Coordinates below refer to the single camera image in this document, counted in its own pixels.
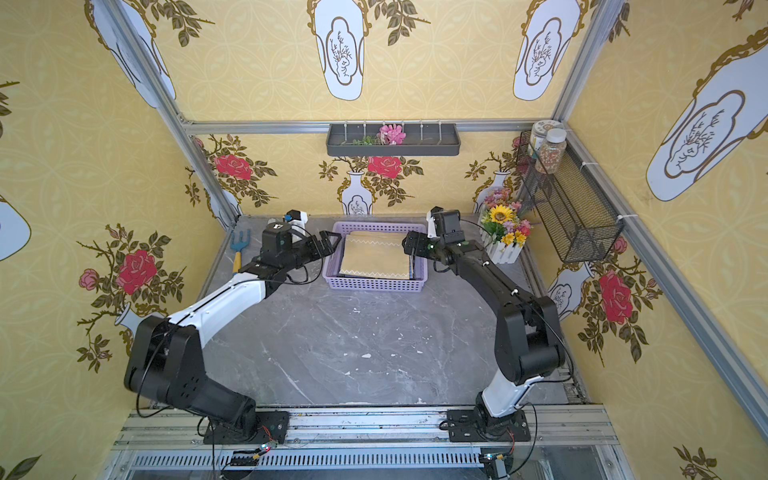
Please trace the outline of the tan pillowcase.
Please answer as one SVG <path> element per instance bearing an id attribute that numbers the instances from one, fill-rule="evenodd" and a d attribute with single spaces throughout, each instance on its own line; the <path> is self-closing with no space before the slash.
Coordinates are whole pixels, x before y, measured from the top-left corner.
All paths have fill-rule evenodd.
<path id="1" fill-rule="evenodd" d="M 346 235 L 339 273 L 343 276 L 409 280 L 411 260 L 403 232 L 353 231 Z"/>

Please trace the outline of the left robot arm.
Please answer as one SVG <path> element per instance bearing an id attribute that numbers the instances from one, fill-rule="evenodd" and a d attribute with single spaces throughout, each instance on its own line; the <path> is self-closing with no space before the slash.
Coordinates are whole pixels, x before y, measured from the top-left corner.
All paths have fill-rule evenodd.
<path id="1" fill-rule="evenodd" d="M 250 438 L 263 432 L 255 401 L 208 377 L 203 349 L 216 333 L 283 285 L 289 273 L 332 256 L 339 233 L 314 235 L 294 220 L 272 222 L 262 232 L 260 253 L 222 287 L 168 317 L 141 320 L 124 385 L 139 398 L 207 417 Z"/>

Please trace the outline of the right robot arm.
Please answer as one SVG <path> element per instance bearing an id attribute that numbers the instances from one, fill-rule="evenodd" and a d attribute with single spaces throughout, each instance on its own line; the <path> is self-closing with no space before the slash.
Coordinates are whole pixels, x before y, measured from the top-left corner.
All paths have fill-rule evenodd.
<path id="1" fill-rule="evenodd" d="M 570 358 L 557 307 L 551 298 L 518 286 L 479 242 L 466 239 L 457 210 L 435 207 L 427 221 L 427 233 L 407 233 L 404 253 L 443 264 L 493 311 L 497 371 L 479 394 L 477 412 L 484 423 L 506 419 L 523 408 L 533 387 L 554 383 L 552 375 Z"/>

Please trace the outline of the lilac plastic basket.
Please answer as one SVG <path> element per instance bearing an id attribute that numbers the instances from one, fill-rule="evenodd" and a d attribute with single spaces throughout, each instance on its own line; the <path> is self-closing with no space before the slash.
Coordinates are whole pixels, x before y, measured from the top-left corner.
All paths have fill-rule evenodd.
<path id="1" fill-rule="evenodd" d="M 322 275 L 332 289 L 384 291 L 384 292 L 419 292 L 428 279 L 428 262 L 424 258 L 410 257 L 411 278 L 409 280 L 385 280 L 343 276 L 339 273 L 344 253 L 344 240 L 353 231 L 403 232 L 417 231 L 425 233 L 427 227 L 418 223 L 382 223 L 339 221 L 333 231 L 342 235 L 336 252 L 326 260 Z"/>

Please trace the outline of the blue yellow garden fork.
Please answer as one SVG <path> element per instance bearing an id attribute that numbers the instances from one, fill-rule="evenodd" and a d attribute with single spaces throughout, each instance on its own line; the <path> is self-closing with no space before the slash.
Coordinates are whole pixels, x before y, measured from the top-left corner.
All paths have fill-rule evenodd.
<path id="1" fill-rule="evenodd" d="M 232 272 L 238 273 L 243 264 L 243 250 L 250 245 L 251 230 L 240 231 L 233 234 L 230 240 L 230 248 L 234 252 Z"/>

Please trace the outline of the flower box white fence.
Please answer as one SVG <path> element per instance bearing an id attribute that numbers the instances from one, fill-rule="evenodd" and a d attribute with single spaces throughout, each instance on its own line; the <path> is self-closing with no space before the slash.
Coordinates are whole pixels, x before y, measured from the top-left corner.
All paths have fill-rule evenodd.
<path id="1" fill-rule="evenodd" d="M 531 223 L 519 216 L 521 206 L 508 188 L 492 189 L 480 204 L 482 244 L 496 264 L 515 263 L 531 234 Z"/>

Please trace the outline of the pink artificial flower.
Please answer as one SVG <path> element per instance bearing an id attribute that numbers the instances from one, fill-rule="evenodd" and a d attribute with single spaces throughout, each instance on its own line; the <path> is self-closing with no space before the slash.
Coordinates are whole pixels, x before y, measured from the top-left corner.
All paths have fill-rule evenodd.
<path id="1" fill-rule="evenodd" d="M 384 124 L 377 133 L 377 139 L 382 145 L 402 145 L 406 137 L 401 124 Z"/>

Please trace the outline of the glass jar front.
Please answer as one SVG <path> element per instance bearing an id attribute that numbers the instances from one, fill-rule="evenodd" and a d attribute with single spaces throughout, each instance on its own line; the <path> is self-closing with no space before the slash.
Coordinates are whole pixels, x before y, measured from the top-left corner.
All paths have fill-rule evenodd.
<path id="1" fill-rule="evenodd" d="M 538 161 L 535 169 L 541 174 L 554 174 L 562 160 L 567 146 L 567 132 L 562 128 L 552 128 L 537 151 Z"/>

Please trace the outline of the glass jar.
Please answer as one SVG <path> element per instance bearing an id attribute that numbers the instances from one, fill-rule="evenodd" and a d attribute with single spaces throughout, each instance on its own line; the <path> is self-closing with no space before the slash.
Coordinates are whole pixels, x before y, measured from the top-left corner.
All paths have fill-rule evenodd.
<path id="1" fill-rule="evenodd" d="M 538 161 L 535 169 L 541 174 L 554 174 L 562 160 L 567 146 L 567 132 L 562 128 L 552 128 L 537 151 Z"/>
<path id="2" fill-rule="evenodd" d="M 561 129 L 562 123 L 552 119 L 536 121 L 531 128 L 529 136 L 528 153 L 533 155 L 537 153 L 541 145 L 546 141 L 547 133 L 551 129 Z"/>

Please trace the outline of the glass jar back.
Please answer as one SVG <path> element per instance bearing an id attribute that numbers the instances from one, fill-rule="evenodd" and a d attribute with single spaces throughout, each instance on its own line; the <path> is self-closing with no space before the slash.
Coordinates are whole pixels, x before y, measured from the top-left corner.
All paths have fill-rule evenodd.
<path id="1" fill-rule="evenodd" d="M 536 121 L 531 128 L 529 136 L 528 153 L 533 155 L 537 153 L 541 145 L 546 141 L 547 133 L 551 129 L 561 129 L 562 123 L 552 119 Z"/>

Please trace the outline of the grey wall tray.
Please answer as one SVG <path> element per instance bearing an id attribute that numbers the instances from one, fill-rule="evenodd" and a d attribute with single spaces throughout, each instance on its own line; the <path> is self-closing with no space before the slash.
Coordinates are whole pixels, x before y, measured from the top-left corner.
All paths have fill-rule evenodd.
<path id="1" fill-rule="evenodd" d="M 326 135 L 333 157 L 457 156 L 458 129 L 447 122 L 332 123 Z"/>

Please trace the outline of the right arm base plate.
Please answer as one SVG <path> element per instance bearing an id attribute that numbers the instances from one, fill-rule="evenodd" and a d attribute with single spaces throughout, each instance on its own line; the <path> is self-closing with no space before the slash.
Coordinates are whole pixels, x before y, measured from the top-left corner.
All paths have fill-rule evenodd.
<path id="1" fill-rule="evenodd" d="M 530 424 L 523 410 L 500 418 L 492 417 L 478 408 L 448 410 L 438 428 L 446 431 L 449 440 L 454 443 L 531 440 Z"/>

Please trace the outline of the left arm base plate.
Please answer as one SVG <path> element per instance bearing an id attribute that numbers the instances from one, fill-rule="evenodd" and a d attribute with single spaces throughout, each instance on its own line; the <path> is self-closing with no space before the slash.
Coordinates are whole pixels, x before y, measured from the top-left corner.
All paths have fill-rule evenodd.
<path id="1" fill-rule="evenodd" d="M 203 443 L 206 445 L 255 445 L 274 441 L 283 444 L 289 418 L 288 411 L 248 410 L 234 423 L 213 421 L 206 427 Z"/>

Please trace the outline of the aluminium rail frame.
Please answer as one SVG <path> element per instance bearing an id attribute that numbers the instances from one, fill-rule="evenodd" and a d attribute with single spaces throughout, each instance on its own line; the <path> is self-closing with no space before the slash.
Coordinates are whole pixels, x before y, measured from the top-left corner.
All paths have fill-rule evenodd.
<path id="1" fill-rule="evenodd" d="M 632 471 L 605 409 L 541 405 L 523 409 L 528 442 L 459 442 L 438 428 L 448 410 L 467 406 L 372 405 L 277 407 L 290 414 L 283 444 L 206 445 L 206 419 L 166 410 L 131 415 L 105 462 L 102 477 L 140 472 L 470 469 L 493 478 L 629 479 Z"/>

